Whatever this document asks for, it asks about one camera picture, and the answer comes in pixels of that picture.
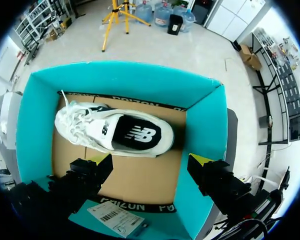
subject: black trash can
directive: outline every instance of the black trash can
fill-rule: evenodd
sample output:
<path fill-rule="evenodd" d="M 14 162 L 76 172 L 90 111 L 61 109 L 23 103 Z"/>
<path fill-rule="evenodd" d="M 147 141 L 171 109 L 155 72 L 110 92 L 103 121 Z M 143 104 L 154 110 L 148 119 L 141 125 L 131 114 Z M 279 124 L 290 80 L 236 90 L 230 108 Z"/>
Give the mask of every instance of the black trash can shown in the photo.
<path fill-rule="evenodd" d="M 261 129 L 272 128 L 273 120 L 272 116 L 259 117 L 259 126 Z"/>
<path fill-rule="evenodd" d="M 168 34 L 178 35 L 183 23 L 184 20 L 182 16 L 171 14 L 168 25 Z"/>

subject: yellow tripod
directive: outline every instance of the yellow tripod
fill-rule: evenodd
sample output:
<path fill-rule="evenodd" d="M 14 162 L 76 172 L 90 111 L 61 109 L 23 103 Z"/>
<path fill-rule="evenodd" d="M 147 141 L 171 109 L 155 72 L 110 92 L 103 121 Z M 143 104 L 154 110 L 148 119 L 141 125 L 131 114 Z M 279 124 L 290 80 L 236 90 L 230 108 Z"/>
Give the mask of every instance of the yellow tripod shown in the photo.
<path fill-rule="evenodd" d="M 102 46 L 102 52 L 104 52 L 106 50 L 106 43 L 107 43 L 107 39 L 108 39 L 108 35 L 111 29 L 111 24 L 113 22 L 113 19 L 115 19 L 115 24 L 119 23 L 119 13 L 125 15 L 125 33 L 129 34 L 129 17 L 138 20 L 139 22 L 147 25 L 147 26 L 151 26 L 151 24 L 143 21 L 142 19 L 128 13 L 128 5 L 131 5 L 133 7 L 136 7 L 136 5 L 129 3 L 129 0 L 124 0 L 124 2 L 121 5 L 117 5 L 117 0 L 112 0 L 112 5 L 113 5 L 113 10 L 112 12 L 110 12 L 103 20 L 102 20 L 102 24 L 106 24 L 107 21 L 109 21 L 108 23 L 108 27 L 106 29 L 105 32 L 105 38 L 104 38 L 104 42 L 103 42 L 103 46 Z"/>

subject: shoelace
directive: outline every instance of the shoelace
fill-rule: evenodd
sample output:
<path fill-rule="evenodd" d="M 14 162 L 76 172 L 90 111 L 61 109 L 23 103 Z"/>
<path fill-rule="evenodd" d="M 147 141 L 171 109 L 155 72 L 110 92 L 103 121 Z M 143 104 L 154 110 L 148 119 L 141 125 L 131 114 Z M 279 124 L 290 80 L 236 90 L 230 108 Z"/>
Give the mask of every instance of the shoelace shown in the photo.
<path fill-rule="evenodd" d="M 92 121 L 92 118 L 86 115 L 86 110 L 91 114 L 91 109 L 79 104 L 69 107 L 69 101 L 64 91 L 61 90 L 61 92 L 65 101 L 65 114 L 60 118 L 60 122 L 65 124 L 68 134 L 76 137 L 75 141 L 72 141 L 70 138 L 67 138 L 67 140 L 75 145 L 85 141 L 91 144 L 90 138 L 85 135 L 85 123 Z"/>

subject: floor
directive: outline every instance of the floor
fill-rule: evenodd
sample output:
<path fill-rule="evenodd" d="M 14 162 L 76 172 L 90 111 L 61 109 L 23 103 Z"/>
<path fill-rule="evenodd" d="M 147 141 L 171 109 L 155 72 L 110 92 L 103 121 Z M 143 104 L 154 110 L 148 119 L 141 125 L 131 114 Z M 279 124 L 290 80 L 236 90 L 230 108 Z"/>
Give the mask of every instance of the floor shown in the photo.
<path fill-rule="evenodd" d="M 31 72 L 83 61 L 151 63 L 217 79 L 225 85 L 227 106 L 238 118 L 234 175 L 239 178 L 259 174 L 257 166 L 265 157 L 266 149 L 258 146 L 258 142 L 267 137 L 267 132 L 257 127 L 257 116 L 262 112 L 257 112 L 254 97 L 260 96 L 253 92 L 252 84 L 258 79 L 243 64 L 231 43 L 197 24 L 189 33 L 174 36 L 165 34 L 166 28 L 131 21 L 128 35 L 123 23 L 113 25 L 106 51 L 101 52 L 107 27 L 101 21 L 110 6 L 109 0 L 83 5 L 79 12 L 86 13 L 85 16 L 74 21 L 59 39 L 42 45 L 29 66 L 17 70 L 19 79 L 14 90 L 24 91 Z M 252 185 L 257 189 L 257 182 Z"/>

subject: cardboard box on shelf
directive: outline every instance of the cardboard box on shelf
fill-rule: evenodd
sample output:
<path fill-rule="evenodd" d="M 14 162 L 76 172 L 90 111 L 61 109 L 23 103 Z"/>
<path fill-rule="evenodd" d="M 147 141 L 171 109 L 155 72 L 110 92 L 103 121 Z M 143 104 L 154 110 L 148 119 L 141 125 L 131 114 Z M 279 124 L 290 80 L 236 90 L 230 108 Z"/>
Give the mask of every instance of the cardboard box on shelf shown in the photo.
<path fill-rule="evenodd" d="M 20 104 L 16 153 L 20 178 L 48 189 L 47 175 L 59 177 L 77 158 L 104 153 L 73 145 L 55 130 L 57 110 L 68 101 L 105 103 L 133 109 L 167 121 L 174 145 L 150 157 L 112 156 L 113 171 L 98 194 L 68 219 L 95 232 L 120 237 L 87 209 L 106 201 L 146 219 L 134 239 L 191 240 L 212 227 L 213 201 L 203 196 L 187 170 L 190 153 L 223 159 L 227 145 L 225 87 L 217 80 L 169 67 L 135 62 L 81 62 L 33 72 Z M 33 120 L 33 109 L 36 120 Z"/>
<path fill-rule="evenodd" d="M 260 60 L 256 54 L 252 52 L 252 50 L 244 44 L 240 44 L 241 50 L 239 52 L 242 61 L 253 68 L 256 71 L 259 71 L 262 67 Z"/>

